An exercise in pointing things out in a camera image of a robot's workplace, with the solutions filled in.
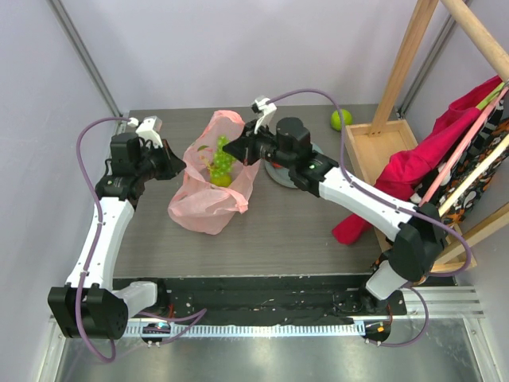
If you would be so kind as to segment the green pear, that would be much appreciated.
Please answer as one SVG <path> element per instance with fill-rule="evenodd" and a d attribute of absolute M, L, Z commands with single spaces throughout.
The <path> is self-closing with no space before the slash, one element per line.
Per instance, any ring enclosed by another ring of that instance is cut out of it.
<path fill-rule="evenodd" d="M 224 173 L 215 177 L 211 177 L 210 182 L 215 186 L 227 188 L 232 183 L 232 179 L 229 173 Z"/>

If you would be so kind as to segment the green grapes bunch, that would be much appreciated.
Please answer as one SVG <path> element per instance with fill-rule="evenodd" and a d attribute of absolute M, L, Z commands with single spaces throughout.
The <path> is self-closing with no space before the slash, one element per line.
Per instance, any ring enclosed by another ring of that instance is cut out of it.
<path fill-rule="evenodd" d="M 216 151 L 213 154 L 212 164 L 209 166 L 211 178 L 222 177 L 230 174 L 234 163 L 234 158 L 223 150 L 223 147 L 229 143 L 229 139 L 225 135 L 217 138 Z"/>

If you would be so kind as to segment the green apple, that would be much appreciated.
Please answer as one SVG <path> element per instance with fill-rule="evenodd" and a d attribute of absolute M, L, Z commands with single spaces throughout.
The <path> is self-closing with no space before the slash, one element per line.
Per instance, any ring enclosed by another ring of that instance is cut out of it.
<path fill-rule="evenodd" d="M 330 117 L 330 126 L 335 131 L 341 131 L 343 126 L 349 126 L 353 123 L 352 114 L 346 110 L 341 109 L 340 113 L 335 110 Z"/>

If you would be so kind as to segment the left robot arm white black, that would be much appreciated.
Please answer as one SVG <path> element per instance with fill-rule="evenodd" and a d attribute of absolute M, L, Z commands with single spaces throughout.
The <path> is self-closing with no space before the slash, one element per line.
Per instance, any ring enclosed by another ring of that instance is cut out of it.
<path fill-rule="evenodd" d="M 117 134 L 110 148 L 107 169 L 95 186 L 99 205 L 80 257 L 66 283 L 49 291 L 49 307 L 65 337 L 85 333 L 90 338 L 116 340 L 128 320 L 141 311 L 159 318 L 169 309 L 162 281 L 134 281 L 115 290 L 113 273 L 145 184 L 176 177 L 185 163 L 157 132 Z"/>

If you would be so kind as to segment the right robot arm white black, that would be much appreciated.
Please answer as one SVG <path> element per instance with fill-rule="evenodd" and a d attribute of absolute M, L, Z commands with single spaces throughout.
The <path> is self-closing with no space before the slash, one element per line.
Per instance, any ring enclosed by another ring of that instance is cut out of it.
<path fill-rule="evenodd" d="M 392 246 L 359 294 L 360 307 L 368 314 L 384 309 L 392 293 L 406 283 L 420 281 L 445 247 L 445 230 L 435 225 L 436 207 L 419 209 L 342 170 L 313 149 L 309 130 L 298 118 L 281 119 L 274 133 L 253 120 L 223 151 L 245 166 L 263 159 L 286 168 L 298 189 L 345 207 L 386 236 Z"/>

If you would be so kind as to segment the pink plastic bag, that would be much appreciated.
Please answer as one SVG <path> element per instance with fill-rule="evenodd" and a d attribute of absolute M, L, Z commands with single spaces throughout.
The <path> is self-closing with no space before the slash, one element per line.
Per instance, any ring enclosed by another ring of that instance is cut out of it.
<path fill-rule="evenodd" d="M 183 185 L 169 203 L 170 218 L 189 231 L 219 234 L 236 213 L 245 213 L 254 189 L 260 164 L 243 166 L 234 160 L 229 187 L 210 182 L 209 166 L 216 151 L 217 138 L 229 142 L 243 131 L 244 121 L 234 111 L 215 111 L 208 125 L 184 152 L 186 163 Z"/>

